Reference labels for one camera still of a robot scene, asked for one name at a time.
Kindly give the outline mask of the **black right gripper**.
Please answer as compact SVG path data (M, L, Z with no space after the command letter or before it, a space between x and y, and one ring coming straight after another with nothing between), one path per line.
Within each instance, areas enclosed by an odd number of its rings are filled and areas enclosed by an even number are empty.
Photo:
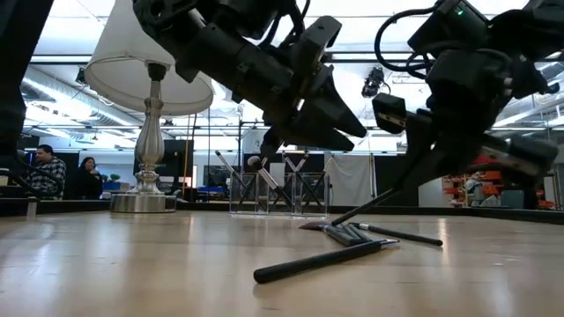
M389 93L380 92L372 100L378 127L407 136L407 163L397 181L399 191L462 173L480 155L493 157L524 178L539 177L550 168L556 146L523 137L505 141L487 133L512 99L559 91L532 61L492 49L450 49L440 55L425 82L431 94L416 112Z

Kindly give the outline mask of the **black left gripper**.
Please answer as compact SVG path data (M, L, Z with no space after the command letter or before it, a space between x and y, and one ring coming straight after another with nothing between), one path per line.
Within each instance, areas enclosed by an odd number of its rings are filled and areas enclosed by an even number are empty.
M237 100L261 108L271 125L261 145L264 156L273 155L282 144L351 151L353 143L340 131L364 137L367 130L338 93L332 69L321 62L340 28L336 19L320 17L280 62L243 38L209 25L181 50L175 70L184 79L200 70L230 89Z

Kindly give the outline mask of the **round powder makeup brush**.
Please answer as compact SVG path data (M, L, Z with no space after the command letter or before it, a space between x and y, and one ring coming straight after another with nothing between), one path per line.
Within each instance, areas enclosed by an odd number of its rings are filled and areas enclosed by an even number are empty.
M258 156L250 157L248 159L248 165L259 173L268 186L275 192L277 198L281 199L291 210L293 208L292 200L288 197L285 190L279 186L270 173L263 167L262 160Z

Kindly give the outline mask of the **fan makeup brush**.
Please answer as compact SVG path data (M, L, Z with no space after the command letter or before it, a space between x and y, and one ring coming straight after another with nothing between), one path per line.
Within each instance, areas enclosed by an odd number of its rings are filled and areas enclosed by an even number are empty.
M351 236L350 234L338 229L336 226L331 225L329 222L308 222L300 225L299 229L323 232L344 247L352 247L364 242L363 239Z

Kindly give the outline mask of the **thick black makeup brush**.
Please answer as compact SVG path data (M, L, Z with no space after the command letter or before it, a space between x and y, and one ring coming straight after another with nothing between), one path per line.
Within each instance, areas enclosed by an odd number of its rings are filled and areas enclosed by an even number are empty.
M253 278L258 284L267 284L313 269L320 269L366 255L376 254L384 249L396 247L398 244L399 240L374 240L353 247L345 247L337 251L256 269L253 272Z

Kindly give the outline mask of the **white hanging cloth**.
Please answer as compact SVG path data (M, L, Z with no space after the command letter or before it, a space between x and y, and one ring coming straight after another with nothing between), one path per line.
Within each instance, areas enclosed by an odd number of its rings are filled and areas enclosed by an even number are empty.
M326 151L325 162L334 155L327 174L331 184L331 205L356 207L373 198L373 167L368 155L334 154Z

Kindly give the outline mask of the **black partition panel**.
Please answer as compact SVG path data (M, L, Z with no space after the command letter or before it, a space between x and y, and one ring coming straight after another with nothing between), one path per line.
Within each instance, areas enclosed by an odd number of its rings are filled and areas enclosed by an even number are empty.
M380 195L395 185L408 166L408 159L405 155L374 156L374 159L376 192ZM418 203L418 190L412 188L389 198L382 206L410 207L417 206Z

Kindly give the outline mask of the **black ceiling spotlight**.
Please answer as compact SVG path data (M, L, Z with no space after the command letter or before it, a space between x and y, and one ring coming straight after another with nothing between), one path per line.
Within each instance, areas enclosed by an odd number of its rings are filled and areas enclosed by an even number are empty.
M390 86L385 82L385 76L382 67L374 67L364 79L364 85L361 89L361 96L363 98L375 97L385 87L388 93L391 93Z

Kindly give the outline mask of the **white sign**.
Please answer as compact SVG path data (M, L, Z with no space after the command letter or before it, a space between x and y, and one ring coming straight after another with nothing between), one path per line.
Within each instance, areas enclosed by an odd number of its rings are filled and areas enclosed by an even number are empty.
M266 133L262 129L249 129L241 135L241 149L244 153L259 153Z

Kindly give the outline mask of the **black overhead light bar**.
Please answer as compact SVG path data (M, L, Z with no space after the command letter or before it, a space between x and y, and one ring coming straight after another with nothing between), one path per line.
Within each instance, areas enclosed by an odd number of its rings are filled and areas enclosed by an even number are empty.
M378 63L376 55L372 51L332 51L329 52L333 63ZM405 52L384 52L382 58L388 63L405 63L411 56Z

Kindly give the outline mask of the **clear acrylic brush organizer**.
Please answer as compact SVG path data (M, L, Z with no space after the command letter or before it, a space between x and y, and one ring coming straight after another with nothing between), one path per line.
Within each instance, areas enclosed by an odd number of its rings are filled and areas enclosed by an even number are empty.
M229 212L254 216L327 217L332 188L327 173L286 173L275 181L277 192L259 173L233 173L229 185Z

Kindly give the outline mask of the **black monitor panel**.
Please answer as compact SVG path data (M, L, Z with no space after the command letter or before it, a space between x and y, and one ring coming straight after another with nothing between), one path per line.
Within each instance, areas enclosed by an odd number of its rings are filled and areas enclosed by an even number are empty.
M172 177L173 186L180 188L186 177L191 177L193 164L193 140L165 140L165 152L161 160L160 176Z

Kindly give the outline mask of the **silver table lamp white shade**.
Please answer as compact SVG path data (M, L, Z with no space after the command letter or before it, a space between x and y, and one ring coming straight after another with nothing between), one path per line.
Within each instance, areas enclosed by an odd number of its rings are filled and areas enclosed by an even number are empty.
M145 114L137 137L136 186L111 197L110 210L122 213L171 213L175 199L158 189L157 164L165 154L160 118L197 114L209 108L211 80L199 73L188 83L174 71L174 58L142 30L133 0L115 0L85 79L101 97Z

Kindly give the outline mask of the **person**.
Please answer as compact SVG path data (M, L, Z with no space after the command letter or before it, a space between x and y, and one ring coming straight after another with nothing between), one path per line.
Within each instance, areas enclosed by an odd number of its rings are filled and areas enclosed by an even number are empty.
M83 159L77 177L77 196L86 200L98 200L102 193L103 180L100 172L96 169L95 159L86 157Z
M54 193L52 196L45 196L45 199L62 200L66 164L54 155L52 147L47 144L41 144L36 148L35 163L38 169L57 178L57 181L35 171L30 172L25 181L42 192Z

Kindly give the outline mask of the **black table edge rail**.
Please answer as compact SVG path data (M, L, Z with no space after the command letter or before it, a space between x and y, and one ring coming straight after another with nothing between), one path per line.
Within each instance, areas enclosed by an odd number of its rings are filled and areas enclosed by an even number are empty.
M23 217L27 211L27 204L28 200L26 198L0 198L0 217ZM37 213L56 214L83 211L104 211L109 210L109 207L110 201L104 200L47 200L38 202ZM564 211L554 210L377 206L369 209L368 211L362 211L361 214L396 216L486 217L541 224L564 225Z

